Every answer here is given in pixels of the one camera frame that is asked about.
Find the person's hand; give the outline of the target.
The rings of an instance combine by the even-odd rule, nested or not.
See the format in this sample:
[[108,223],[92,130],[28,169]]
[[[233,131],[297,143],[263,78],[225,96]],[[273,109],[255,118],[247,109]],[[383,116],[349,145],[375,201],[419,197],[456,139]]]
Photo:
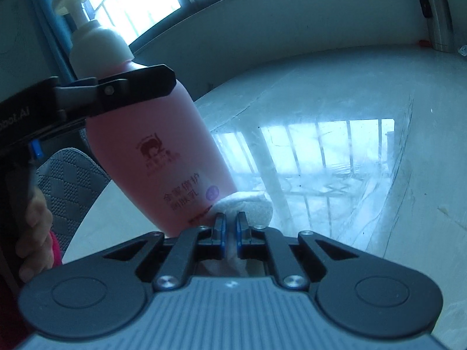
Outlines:
[[49,270],[55,261],[51,226],[53,216],[42,191],[35,187],[32,199],[26,208],[25,222],[28,225],[17,245],[17,255],[23,260],[19,277],[25,283]]

